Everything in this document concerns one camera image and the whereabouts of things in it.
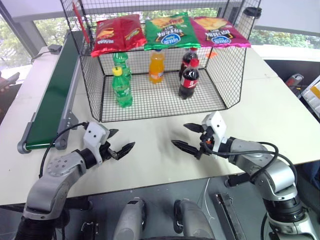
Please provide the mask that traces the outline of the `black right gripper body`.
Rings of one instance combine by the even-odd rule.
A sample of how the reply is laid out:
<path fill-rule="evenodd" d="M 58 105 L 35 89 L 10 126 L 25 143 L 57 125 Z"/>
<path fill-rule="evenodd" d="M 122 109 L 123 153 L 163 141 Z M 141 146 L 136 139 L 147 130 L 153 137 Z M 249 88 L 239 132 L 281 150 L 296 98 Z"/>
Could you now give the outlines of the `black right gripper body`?
<path fill-rule="evenodd" d="M 211 155 L 213 151 L 213 146 L 215 143 L 214 140 L 214 131 L 211 127 L 207 127 L 206 129 L 200 125 L 198 127 L 198 132 L 201 133 L 200 135 L 200 148 L 198 152 L 195 154 L 197 160 L 200 160 L 202 155 Z"/>

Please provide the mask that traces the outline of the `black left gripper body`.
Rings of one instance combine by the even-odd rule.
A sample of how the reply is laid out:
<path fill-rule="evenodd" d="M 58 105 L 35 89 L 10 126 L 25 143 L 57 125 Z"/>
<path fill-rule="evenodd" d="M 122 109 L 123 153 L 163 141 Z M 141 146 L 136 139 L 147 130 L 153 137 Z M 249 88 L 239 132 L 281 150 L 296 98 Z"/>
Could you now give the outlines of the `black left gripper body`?
<path fill-rule="evenodd" d="M 103 162 L 110 159 L 118 160 L 118 154 L 114 150 L 112 150 L 110 146 L 111 144 L 106 141 L 99 147 L 99 154 Z"/>

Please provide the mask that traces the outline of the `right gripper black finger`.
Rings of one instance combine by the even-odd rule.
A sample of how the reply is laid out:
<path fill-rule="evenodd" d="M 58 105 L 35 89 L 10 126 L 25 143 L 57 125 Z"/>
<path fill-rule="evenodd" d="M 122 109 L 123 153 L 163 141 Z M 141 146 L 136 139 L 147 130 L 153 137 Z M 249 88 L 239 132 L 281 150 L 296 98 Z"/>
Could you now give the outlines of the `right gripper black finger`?
<path fill-rule="evenodd" d="M 205 131 L 202 125 L 196 123 L 185 123 L 183 126 L 195 133 L 203 133 Z"/>
<path fill-rule="evenodd" d="M 181 140 L 171 140 L 171 142 L 178 149 L 190 155 L 197 156 L 199 153 L 199 150 L 196 147 L 189 145 L 187 142 Z"/>

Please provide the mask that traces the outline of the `bystander hand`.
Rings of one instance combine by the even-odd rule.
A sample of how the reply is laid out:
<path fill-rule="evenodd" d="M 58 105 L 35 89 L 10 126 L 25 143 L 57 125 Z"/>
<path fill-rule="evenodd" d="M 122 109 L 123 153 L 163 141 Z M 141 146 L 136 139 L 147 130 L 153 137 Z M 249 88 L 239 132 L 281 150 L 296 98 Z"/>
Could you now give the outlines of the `bystander hand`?
<path fill-rule="evenodd" d="M 12 84 L 11 80 L 1 77 L 0 78 L 0 93 L 3 94 L 3 93 L 8 92 L 11 84 Z"/>

